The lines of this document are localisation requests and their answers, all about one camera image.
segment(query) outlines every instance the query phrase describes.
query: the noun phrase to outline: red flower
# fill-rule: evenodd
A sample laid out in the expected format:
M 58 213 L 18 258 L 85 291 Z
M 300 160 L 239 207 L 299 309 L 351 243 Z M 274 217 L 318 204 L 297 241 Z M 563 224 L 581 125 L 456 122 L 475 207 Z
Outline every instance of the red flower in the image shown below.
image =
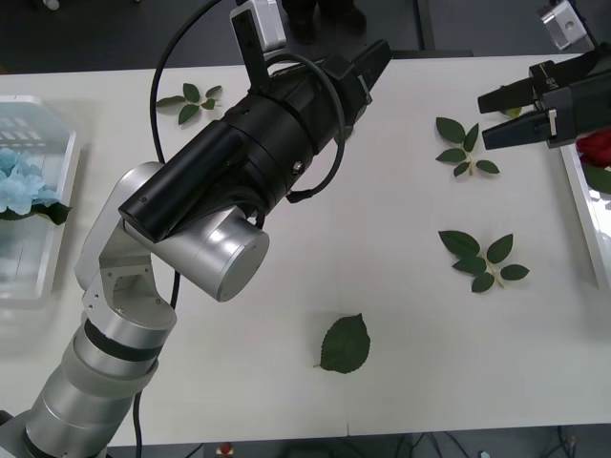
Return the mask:
M 611 129 L 596 132 L 577 141 L 581 162 L 605 168 L 611 166 Z

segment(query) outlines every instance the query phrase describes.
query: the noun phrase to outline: cable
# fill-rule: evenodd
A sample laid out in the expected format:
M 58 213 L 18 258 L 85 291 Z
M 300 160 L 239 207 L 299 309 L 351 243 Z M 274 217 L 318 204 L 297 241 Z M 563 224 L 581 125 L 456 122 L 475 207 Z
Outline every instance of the cable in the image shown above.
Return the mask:
M 422 439 L 424 439 L 424 436 L 425 436 L 425 435 L 426 435 L 425 433 L 420 434 L 420 437 L 418 438 L 418 440 L 416 441 L 416 443 L 415 443 L 413 446 L 412 446 L 412 445 L 410 445 L 410 447 L 411 447 L 411 448 L 410 448 L 410 458 L 413 456 L 413 451 L 416 449 L 416 447 L 418 447 L 418 445 L 420 444 L 420 442 L 422 442 Z
M 340 97 L 337 94 L 337 91 L 335 91 L 335 88 L 333 87 L 333 83 L 331 83 L 331 80 L 328 79 L 328 76 L 325 74 L 325 72 L 323 72 L 320 67 L 318 67 L 314 62 L 300 55 L 287 52 L 282 54 L 276 54 L 273 57 L 267 59 L 265 63 L 267 64 L 267 67 L 269 67 L 273 64 L 277 64 L 278 62 L 286 60 L 299 62 L 300 64 L 306 66 L 311 72 L 316 75 L 319 81 L 323 84 L 323 86 L 327 90 L 328 96 L 333 102 L 335 116 L 337 118 L 337 126 L 339 129 L 339 133 L 337 135 L 337 153 L 335 154 L 335 160 L 333 161 L 331 170 L 329 170 L 325 179 L 323 179 L 323 181 L 321 181 L 318 186 L 303 191 L 292 191 L 286 196 L 286 199 L 290 203 L 297 203 L 301 200 L 304 200 L 305 198 L 311 198 L 313 196 L 316 196 L 318 193 L 323 191 L 337 174 L 337 171 L 339 170 L 340 165 L 342 164 L 342 158 L 344 157 L 344 150 L 346 148 L 346 120 L 344 117 L 344 109 L 342 108 L 342 102 L 340 101 Z
M 355 446 L 354 444 L 352 444 L 350 441 L 347 441 L 346 439 L 342 439 L 342 438 L 338 438 L 337 439 L 340 443 L 342 443 L 344 446 L 346 446 L 347 448 L 349 448 L 350 450 L 352 450 L 352 452 L 358 456 L 359 458 L 367 458 L 365 456 L 365 453 L 363 453 L 361 450 L 359 450 L 359 448 L 357 446 Z
M 193 450 L 191 453 L 189 453 L 187 456 L 185 456 L 184 458 L 191 458 L 193 455 L 195 455 L 198 451 L 201 450 L 201 448 L 203 447 L 203 444 L 199 444 L 198 447 Z
M 463 448 L 463 447 L 460 445 L 460 443 L 458 442 L 458 439 L 456 439 L 456 438 L 455 438 L 455 437 L 454 437 L 452 434 L 450 434 L 450 433 L 449 433 L 449 432 L 447 432 L 447 431 L 446 431 L 446 432 L 444 432 L 444 434 L 445 434 L 446 436 L 448 436 L 448 437 L 449 437 L 449 438 L 452 440 L 452 442 L 454 442 L 454 443 L 455 443 L 455 445 L 456 445 L 456 446 L 457 446 L 457 447 L 460 449 L 460 452 L 463 454 L 463 456 L 464 456 L 465 458 L 470 458 L 470 457 L 469 457 L 469 453 L 467 453 L 467 450 L 465 450 L 465 448 Z
M 132 409 L 132 416 L 134 419 L 134 431 L 136 432 L 136 458 L 142 458 L 142 428 L 140 426 L 140 399 L 142 398 L 142 391 L 140 391 L 134 398 L 134 408 Z
M 569 448 L 566 445 L 566 441 L 562 437 L 562 427 L 557 427 L 556 432 L 558 434 L 558 440 L 560 441 L 560 446 L 562 447 L 562 451 L 564 451 L 564 455 L 566 456 L 566 458 L 572 458 L 571 452 L 569 451 Z
M 170 54 L 180 41 L 180 39 L 193 27 L 193 25 L 198 22 L 198 20 L 204 16 L 210 9 L 212 9 L 215 5 L 219 4 L 221 0 L 209 0 L 205 5 L 200 7 L 196 12 L 185 22 L 182 27 L 177 31 L 168 45 L 165 47 L 159 62 L 157 63 L 157 67 L 155 68 L 155 74 L 153 75 L 153 83 L 151 84 L 151 93 L 149 97 L 149 117 L 151 118 L 151 131 L 153 134 L 153 143 L 155 144 L 155 152 L 157 153 L 157 159 L 160 163 L 165 164 L 165 157 L 163 156 L 163 151 L 161 149 L 161 141 L 159 139 L 159 128 L 157 124 L 157 107 L 155 104 L 157 103 L 158 89 L 159 89 L 159 81 L 161 80 L 161 74 L 163 73 L 163 69 L 165 68 L 165 64 L 167 64 Z M 180 289 L 180 273 L 178 271 L 174 272 L 174 285 L 172 287 L 172 299 L 170 300 L 170 306 L 173 309 L 176 309 L 177 302 L 179 299 L 179 289 Z M 142 393 L 138 393 L 134 398 L 134 407 L 133 407 L 133 415 L 134 415 L 134 431 L 136 433 L 136 458 L 142 457 L 142 429 L 140 426 L 140 398 Z
M 429 432 L 427 434 L 427 437 L 429 438 L 429 440 L 431 441 L 431 445 L 432 447 L 435 449 L 435 451 L 437 452 L 437 456 L 439 458 L 443 458 L 443 454 L 441 453 L 441 448 L 439 447 L 439 443 L 437 442 L 437 439 L 435 438 L 435 435 L 432 432 Z
M 153 142 L 155 143 L 155 151 L 157 152 L 157 158 L 159 162 L 165 164 L 165 158 L 161 150 L 161 142 L 159 140 L 159 130 L 157 125 L 157 110 L 155 104 L 157 103 L 157 92 L 159 89 L 159 81 L 161 80 L 161 73 L 165 68 L 165 64 L 168 62 L 170 54 L 179 43 L 181 38 L 194 26 L 198 20 L 204 16 L 210 9 L 215 5 L 219 4 L 221 0 L 209 0 L 205 5 L 196 10 L 193 15 L 185 22 L 179 31 L 177 31 L 168 46 L 165 47 L 157 67 L 155 68 L 155 74 L 153 75 L 153 84 L 151 85 L 151 95 L 149 97 L 149 115 L 151 117 L 151 130 L 153 131 Z
M 394 458 L 399 458 L 399 453 L 401 452 L 401 446 L 403 445 L 403 442 L 405 441 L 406 437 L 407 437 L 407 434 L 404 434 L 401 436 L 401 439 L 399 439 L 397 448 L 394 450 Z
M 413 444 L 413 445 L 412 444 L 408 444 L 408 447 L 410 448 L 410 458 L 413 456 L 413 450 L 416 447 L 418 447 L 418 444 L 420 444 L 420 441 L 422 441 L 422 438 L 424 436 L 425 436 L 424 434 L 420 434 L 420 437 L 415 442 L 415 444 Z M 401 453 L 401 446 L 405 442 L 406 437 L 408 437 L 408 435 L 404 434 L 403 436 L 401 436 L 401 439 L 399 439 L 399 443 L 397 444 L 397 448 L 394 450 L 394 458 L 399 458 L 399 454 Z
M 554 448 L 552 448 L 550 451 L 548 451 L 547 453 L 543 453 L 541 454 L 540 458 L 550 458 L 550 456 L 552 456 L 554 453 L 556 453 L 558 450 L 560 450 L 562 448 L 562 446 L 558 445 L 555 446 Z

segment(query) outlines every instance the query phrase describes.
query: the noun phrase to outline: single leaf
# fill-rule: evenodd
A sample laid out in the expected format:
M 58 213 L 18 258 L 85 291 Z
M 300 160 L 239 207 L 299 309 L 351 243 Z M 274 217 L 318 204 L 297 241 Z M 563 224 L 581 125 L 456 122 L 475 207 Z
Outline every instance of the single leaf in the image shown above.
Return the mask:
M 200 110 L 200 105 L 185 105 L 180 110 L 179 126 L 191 119 Z
M 206 91 L 206 98 L 210 98 L 214 94 L 220 92 L 221 89 L 222 89 L 222 86 L 215 86 L 214 88 L 210 88 L 208 91 Z
M 457 163 L 462 162 L 466 158 L 467 155 L 465 155 L 465 152 L 462 151 L 460 148 L 452 148 L 450 150 L 444 151 L 441 155 L 436 157 L 435 160 L 438 160 L 439 162 Z
M 198 103 L 200 101 L 200 90 L 195 85 L 184 83 L 182 85 L 182 92 L 187 101 L 191 103 Z
M 589 164 L 581 164 L 585 180 L 595 191 L 611 194 L 611 172 Z
M 483 293 L 488 291 L 495 284 L 495 277 L 489 272 L 485 272 L 475 277 L 473 283 L 471 283 L 472 293 Z
M 27 215 L 17 215 L 12 210 L 7 210 L 0 213 L 0 220 L 18 221 L 20 219 L 26 219 L 38 215 L 39 217 L 49 219 L 53 224 L 59 226 L 66 222 L 66 219 L 68 219 L 68 214 L 71 210 L 71 207 L 67 207 L 66 205 L 62 205 L 58 202 L 50 205 L 49 207 L 46 207 L 43 204 L 36 204 L 32 206 L 32 209 Z
M 178 105 L 184 103 L 184 97 L 182 95 L 174 95 L 173 97 L 166 97 L 158 100 L 155 104 L 157 108 L 171 107 L 172 105 Z
M 509 234 L 490 245 L 490 248 L 488 248 L 488 253 L 486 253 L 486 258 L 488 258 L 492 264 L 498 264 L 509 256 L 513 247 L 514 235 Z
M 519 117 L 522 114 L 522 107 L 510 108 L 509 110 L 505 110 L 502 113 L 510 117 L 511 119 L 516 119 L 517 117 Z
M 437 132 L 451 143 L 465 141 L 465 129 L 460 123 L 447 117 L 438 117 L 436 120 Z
M 481 170 L 482 172 L 486 172 L 487 174 L 500 174 L 500 170 L 496 167 L 496 164 L 491 162 L 490 160 L 482 159 L 479 160 L 475 166 Z
M 439 237 L 448 251 L 461 259 L 479 254 L 479 243 L 469 234 L 459 231 L 441 231 Z
M 453 268 L 466 274 L 479 275 L 486 272 L 486 261 L 479 256 L 471 256 L 460 260 L 453 265 Z
M 216 103 L 217 101 L 214 98 L 209 98 L 201 104 L 201 107 L 204 110 L 214 110 L 214 106 L 216 105 Z
M 320 367 L 342 374 L 353 372 L 367 360 L 370 343 L 362 314 L 340 318 L 325 335 Z
M 465 141 L 462 145 L 467 153 L 470 153 L 471 151 L 474 150 L 478 137 L 479 137 L 479 124 L 475 124 L 471 128 L 469 133 L 467 134 L 467 137 L 465 138 Z
M 462 164 L 458 164 L 454 167 L 454 176 L 459 177 L 469 169 L 469 162 L 463 162 Z
M 500 276 L 503 278 L 503 280 L 516 281 L 522 280 L 528 275 L 529 272 L 530 270 L 528 270 L 523 265 L 511 264 L 506 267 L 503 267 L 500 270 Z

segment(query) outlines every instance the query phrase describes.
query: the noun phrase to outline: blue artificial flower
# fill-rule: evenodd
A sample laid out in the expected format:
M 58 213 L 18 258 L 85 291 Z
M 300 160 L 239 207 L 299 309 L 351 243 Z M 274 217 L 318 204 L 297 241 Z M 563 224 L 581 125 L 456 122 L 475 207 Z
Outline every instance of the blue artificial flower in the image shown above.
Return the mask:
M 8 148 L 0 150 L 0 213 L 12 210 L 27 215 L 33 205 L 49 207 L 58 202 L 57 194 L 45 185 L 41 170 L 30 165 L 28 158 Z

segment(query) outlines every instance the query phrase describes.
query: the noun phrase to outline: white tray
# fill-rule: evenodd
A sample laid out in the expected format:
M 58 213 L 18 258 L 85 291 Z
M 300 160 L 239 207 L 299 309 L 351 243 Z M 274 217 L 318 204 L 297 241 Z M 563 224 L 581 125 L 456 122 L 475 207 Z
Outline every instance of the white tray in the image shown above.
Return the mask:
M 576 145 L 560 148 L 599 283 L 611 292 L 611 195 L 588 186 Z
M 74 129 L 36 97 L 0 96 L 0 148 L 27 151 L 68 205 L 80 155 Z M 0 309 L 39 309 L 49 296 L 64 233 L 41 217 L 0 220 Z

